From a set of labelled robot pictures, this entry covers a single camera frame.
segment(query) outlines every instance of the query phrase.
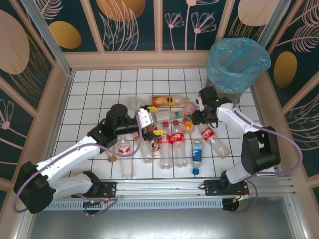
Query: blue plastic bag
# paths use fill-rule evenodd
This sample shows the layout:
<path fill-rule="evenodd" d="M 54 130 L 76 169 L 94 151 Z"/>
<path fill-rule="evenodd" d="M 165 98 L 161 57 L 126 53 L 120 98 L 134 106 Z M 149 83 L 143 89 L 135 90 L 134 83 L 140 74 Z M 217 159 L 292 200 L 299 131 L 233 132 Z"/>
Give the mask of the blue plastic bag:
<path fill-rule="evenodd" d="M 210 48 L 206 68 L 211 82 L 244 92 L 271 66 L 264 47 L 249 38 L 224 38 Z M 219 88 L 232 92 L 226 86 Z"/>

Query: blue bottle label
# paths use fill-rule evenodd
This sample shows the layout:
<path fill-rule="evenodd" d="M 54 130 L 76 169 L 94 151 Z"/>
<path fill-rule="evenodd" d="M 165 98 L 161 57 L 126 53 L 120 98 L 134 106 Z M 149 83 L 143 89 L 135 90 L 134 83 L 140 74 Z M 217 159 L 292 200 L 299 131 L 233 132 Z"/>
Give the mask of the blue bottle label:
<path fill-rule="evenodd" d="M 201 162 L 201 144 L 195 144 L 193 146 L 193 161 L 194 162 Z"/>

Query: red bottle label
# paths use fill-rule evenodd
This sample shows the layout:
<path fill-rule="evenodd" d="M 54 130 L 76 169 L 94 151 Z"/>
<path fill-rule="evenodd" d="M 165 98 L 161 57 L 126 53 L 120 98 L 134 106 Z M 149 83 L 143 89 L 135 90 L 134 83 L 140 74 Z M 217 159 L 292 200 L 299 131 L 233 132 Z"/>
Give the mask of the red bottle label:
<path fill-rule="evenodd" d="M 171 143 L 175 143 L 178 141 L 184 142 L 184 134 L 183 133 L 175 133 L 171 136 Z"/>
<path fill-rule="evenodd" d="M 171 143 L 171 136 L 168 134 L 163 134 L 161 138 L 159 138 L 159 143 Z"/>
<path fill-rule="evenodd" d="M 201 136 L 203 136 L 205 141 L 208 141 L 208 139 L 212 137 L 214 134 L 215 134 L 214 131 L 210 127 L 208 127 L 201 133 Z"/>
<path fill-rule="evenodd" d="M 127 143 L 119 145 L 119 153 L 129 154 L 131 153 L 131 147 Z"/>

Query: robotic arm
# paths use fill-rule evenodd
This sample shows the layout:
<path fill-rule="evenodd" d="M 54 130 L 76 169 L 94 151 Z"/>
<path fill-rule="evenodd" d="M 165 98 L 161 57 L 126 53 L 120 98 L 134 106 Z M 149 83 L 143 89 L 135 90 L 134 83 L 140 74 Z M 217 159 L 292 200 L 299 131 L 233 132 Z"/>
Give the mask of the robotic arm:
<path fill-rule="evenodd" d="M 88 143 L 98 144 L 110 148 L 117 143 L 117 136 L 121 134 L 138 132 L 139 127 L 136 118 L 128 116 L 128 109 L 121 104 L 116 104 L 107 112 L 106 118 L 94 127 L 87 136 L 71 148 L 46 161 L 33 165 L 30 161 L 21 166 L 14 192 L 17 193 L 24 182 L 39 170 L 46 168 L 33 178 L 22 190 L 19 198 L 31 213 L 38 213 L 45 209 L 53 200 L 73 194 L 81 193 L 84 196 L 96 195 L 100 190 L 101 181 L 91 171 L 85 171 L 80 175 L 60 179 L 65 173 L 76 167 L 83 161 L 93 158 L 103 152 L 98 146 L 80 146 Z M 138 110 L 141 128 L 157 123 L 152 107 L 146 106 Z M 142 130 L 144 140 L 153 140 L 161 136 L 162 130 L 146 133 Z M 64 155 L 72 149 L 78 149 L 64 156 L 63 159 L 48 166 L 54 159 Z"/>
<path fill-rule="evenodd" d="M 243 138 L 241 163 L 221 174 L 220 181 L 225 192 L 229 186 L 280 163 L 277 137 L 253 127 L 255 125 L 263 128 L 233 108 L 233 104 L 228 98 L 219 99 L 213 87 L 201 90 L 196 102 L 199 104 L 199 110 L 192 115 L 194 125 L 200 123 L 218 124 L 220 120 Z"/>

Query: blue bottle cap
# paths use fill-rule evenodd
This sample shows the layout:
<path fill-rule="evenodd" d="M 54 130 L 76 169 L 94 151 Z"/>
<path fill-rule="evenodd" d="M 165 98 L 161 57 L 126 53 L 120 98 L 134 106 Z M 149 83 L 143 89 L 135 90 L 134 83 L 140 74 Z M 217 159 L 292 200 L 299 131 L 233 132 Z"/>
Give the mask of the blue bottle cap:
<path fill-rule="evenodd" d="M 193 174 L 198 175 L 199 174 L 199 169 L 198 168 L 193 168 Z"/>

